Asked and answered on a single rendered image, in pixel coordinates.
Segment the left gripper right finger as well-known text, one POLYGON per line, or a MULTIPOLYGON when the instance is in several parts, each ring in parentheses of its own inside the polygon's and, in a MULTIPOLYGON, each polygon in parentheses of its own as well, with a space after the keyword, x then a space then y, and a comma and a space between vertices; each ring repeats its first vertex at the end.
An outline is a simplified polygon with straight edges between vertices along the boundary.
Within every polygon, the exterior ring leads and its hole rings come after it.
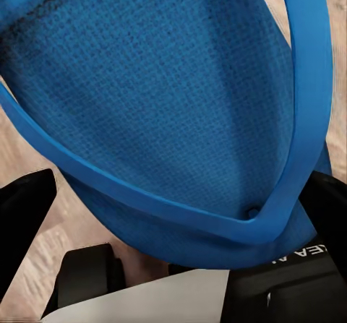
POLYGON ((298 198, 347 285, 347 184, 312 171, 298 198))

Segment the sandal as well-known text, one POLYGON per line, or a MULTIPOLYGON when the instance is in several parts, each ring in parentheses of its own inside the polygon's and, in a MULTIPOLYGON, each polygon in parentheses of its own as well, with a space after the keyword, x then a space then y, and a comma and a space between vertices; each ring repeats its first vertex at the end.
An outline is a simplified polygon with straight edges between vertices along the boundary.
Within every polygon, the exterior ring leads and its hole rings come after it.
POLYGON ((299 195, 332 175, 326 0, 0 0, 0 105, 121 241, 238 270, 317 230, 299 195))

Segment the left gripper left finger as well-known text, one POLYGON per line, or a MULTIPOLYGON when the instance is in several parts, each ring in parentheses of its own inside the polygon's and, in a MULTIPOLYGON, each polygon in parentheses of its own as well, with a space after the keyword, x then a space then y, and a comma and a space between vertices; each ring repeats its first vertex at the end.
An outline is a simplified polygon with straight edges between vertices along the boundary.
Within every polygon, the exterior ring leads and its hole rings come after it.
POLYGON ((51 168, 0 189, 0 302, 57 195, 51 168))

